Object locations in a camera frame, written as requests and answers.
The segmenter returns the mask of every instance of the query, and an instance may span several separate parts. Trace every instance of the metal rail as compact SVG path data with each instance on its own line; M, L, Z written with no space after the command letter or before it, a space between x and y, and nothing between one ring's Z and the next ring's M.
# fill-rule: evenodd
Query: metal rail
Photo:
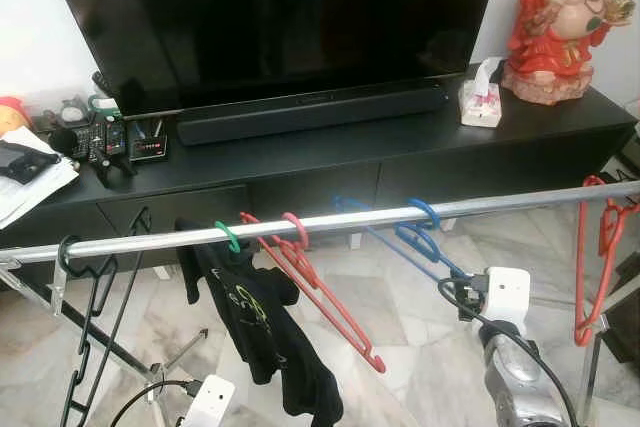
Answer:
M503 210L528 209L543 205L605 199L607 197L625 197L636 194L640 194L640 181L500 197L484 197L432 205L432 208L441 218L447 219ZM353 229L368 225L389 225L401 221L425 218L426 214L422 210L415 207L404 207L400 209L309 217L300 219L300 221L308 232L323 232ZM291 222L280 220L237 225L230 227L230 230L238 238L250 238L295 233L296 227ZM226 239L227 235L220 229L201 229L77 242L68 248L67 254L69 258L95 257L221 242ZM18 261L20 264L51 261L55 260L57 253L58 245L0 250L0 263L9 263L11 260Z

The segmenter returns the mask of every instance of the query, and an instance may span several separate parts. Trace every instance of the power cord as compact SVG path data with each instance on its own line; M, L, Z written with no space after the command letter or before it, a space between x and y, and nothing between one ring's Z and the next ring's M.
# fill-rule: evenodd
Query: power cord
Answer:
M156 382L155 384L148 385L147 387L142 389L140 392L138 392L136 395L134 395L131 398L131 400L129 400L129 402L124 404L124 407L122 407L120 409L120 411L116 414L116 416L113 418L113 422L111 422L111 427L116 427L116 424L122 418L122 416L125 414L125 412L127 410L129 410L129 408L133 404L135 404L141 397L144 397L147 393L151 392L152 390L155 390L155 389L157 389L159 387L164 387L165 385L177 385L178 387L182 387L183 389L185 389L187 394L190 397L195 397L196 395L198 395L198 391L200 390L200 387L202 386L202 382L199 381L199 380L191 380L191 381L189 381L189 380L162 380L161 382Z
M449 293L445 290L445 287L447 286L447 284L469 285L469 280L468 279L442 279L438 282L438 292L440 292L440 295L442 295L445 298L445 300L447 300L447 302L454 305L458 309L462 310L466 314L470 315L474 319L479 320L484 325L487 325L495 329L496 331L500 332L501 334L505 335L506 337L511 339L518 347L524 350L529 355L529 357L531 357L535 361L535 363L538 364L540 368L549 376L549 378L551 379L551 382L553 382L553 384L556 386L556 389L558 389L558 392L562 397L562 401L564 402L565 408L567 409L567 414L569 415L569 422L571 423L571 427L580 427L578 425L578 420L576 419L576 412L575 412L575 409L573 408L573 404L571 403L571 399L569 398L569 394L567 394L567 391L564 389L564 386L562 385L562 382L560 382L560 379L558 379L558 377L553 372L553 370L551 370L551 368L540 358L538 353L535 352L531 348L531 346L527 342L522 340L520 337L502 328L502 326L499 323L493 322L487 319L486 317L474 312L472 309L470 309L466 305L458 302L454 297L451 297L451 295L449 295Z

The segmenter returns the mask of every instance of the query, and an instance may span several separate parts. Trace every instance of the red robe on statue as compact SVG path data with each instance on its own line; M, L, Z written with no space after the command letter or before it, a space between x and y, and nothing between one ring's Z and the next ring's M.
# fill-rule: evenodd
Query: red robe on statue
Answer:
M532 36L530 27L534 17L547 6L547 0L520 0L520 13L509 40L509 65L519 74L550 71L559 77L580 74L585 62L591 60L589 46L602 43L611 26L603 23L581 39L560 39L549 22L541 35Z

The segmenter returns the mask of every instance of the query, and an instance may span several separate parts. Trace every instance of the tissue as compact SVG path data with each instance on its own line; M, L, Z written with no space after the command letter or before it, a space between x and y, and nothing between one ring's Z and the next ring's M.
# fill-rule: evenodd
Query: tissue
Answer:
M476 78L462 84L458 93L462 124L497 127L500 123L502 118L500 88L498 84L492 84L489 81L498 68L500 60L500 57L489 57L480 64Z

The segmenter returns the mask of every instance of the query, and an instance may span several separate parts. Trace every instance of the white wall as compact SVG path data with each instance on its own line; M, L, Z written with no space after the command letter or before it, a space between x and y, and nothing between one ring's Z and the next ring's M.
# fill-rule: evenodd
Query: white wall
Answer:
M517 2L489 0L473 62L490 55L507 55ZM593 65L596 69L594 87L640 118L640 15L637 12L631 26L612 30L604 44L593 49Z
M516 4L490 0L473 61L506 55ZM640 17L634 20L594 50L594 85L621 105L640 98ZM70 93L90 92L95 70L65 0L0 0L0 95L17 94L45 108Z

